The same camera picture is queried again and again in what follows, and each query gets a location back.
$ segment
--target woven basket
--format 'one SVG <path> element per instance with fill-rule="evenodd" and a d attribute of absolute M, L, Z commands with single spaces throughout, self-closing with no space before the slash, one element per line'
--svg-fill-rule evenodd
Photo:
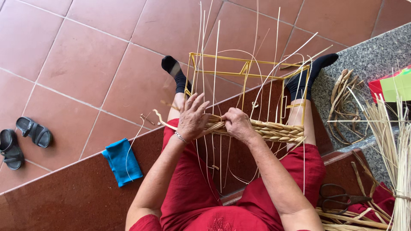
<path fill-rule="evenodd" d="M 304 139 L 303 125 L 284 125 L 273 122 L 261 122 L 250 119 L 251 125 L 267 141 L 283 142 L 283 143 L 299 143 Z M 228 136 L 225 122 L 221 121 L 221 117 L 211 115 L 205 126 L 205 134 L 213 133 Z"/>

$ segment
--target red dress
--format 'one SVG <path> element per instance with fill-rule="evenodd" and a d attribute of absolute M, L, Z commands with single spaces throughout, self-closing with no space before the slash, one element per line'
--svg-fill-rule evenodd
<path fill-rule="evenodd" d="M 177 127 L 178 119 L 168 121 Z M 163 149 L 174 131 L 164 128 Z M 300 146 L 281 160 L 282 165 L 303 188 L 303 147 Z M 161 207 L 160 220 L 147 215 L 138 220 L 130 231 L 265 231 L 284 230 L 280 217 L 261 178 L 244 189 L 235 206 L 222 206 L 213 181 L 204 181 L 202 172 L 210 172 L 199 160 L 193 143 L 186 146 L 171 178 L 166 198 Z M 305 145 L 305 197 L 315 206 L 325 167 L 314 145 Z"/>

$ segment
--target woman's left hand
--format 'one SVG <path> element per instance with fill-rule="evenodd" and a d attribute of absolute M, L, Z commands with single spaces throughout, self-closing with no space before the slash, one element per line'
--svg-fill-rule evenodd
<path fill-rule="evenodd" d="M 204 110 L 210 101 L 201 104 L 203 98 L 204 93 L 200 95 L 194 93 L 186 101 L 185 105 L 180 108 L 180 121 L 178 122 L 177 132 L 187 142 L 190 142 L 202 133 L 210 117 L 210 114 L 204 114 Z"/>

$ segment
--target blue cloth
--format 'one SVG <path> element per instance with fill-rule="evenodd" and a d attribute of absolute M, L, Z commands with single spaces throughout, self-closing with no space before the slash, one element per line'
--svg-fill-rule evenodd
<path fill-rule="evenodd" d="M 102 154 L 109 162 L 109 165 L 114 173 L 115 179 L 117 180 L 119 187 L 126 185 L 130 183 L 132 180 L 138 179 L 143 176 L 139 164 L 137 163 L 137 160 L 134 157 L 133 150 L 130 149 L 130 143 L 126 138 L 110 144 L 106 147 Z"/>

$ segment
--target black sock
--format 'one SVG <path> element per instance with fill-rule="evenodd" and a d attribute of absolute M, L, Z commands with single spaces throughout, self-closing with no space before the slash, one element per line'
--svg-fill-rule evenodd
<path fill-rule="evenodd" d="M 169 73 L 175 80 L 177 87 L 175 88 L 176 93 L 184 93 L 185 82 L 187 78 L 183 74 L 180 64 L 173 57 L 167 55 L 161 60 L 161 67 Z M 191 91 L 191 83 L 188 81 L 187 89 Z"/>
<path fill-rule="evenodd" d="M 307 100 L 311 99 L 311 87 L 317 78 L 318 74 L 320 73 L 321 69 L 324 67 L 328 67 L 333 64 L 338 59 L 338 54 L 329 54 L 324 55 L 317 58 L 311 65 L 311 72 L 309 75 L 308 83 L 307 83 Z M 291 93 L 291 101 L 295 99 L 302 99 L 304 98 L 304 89 L 305 89 L 305 82 L 307 80 L 307 70 L 302 72 L 301 80 L 300 80 L 300 73 L 296 74 L 294 79 L 289 81 L 286 84 L 286 87 Z"/>

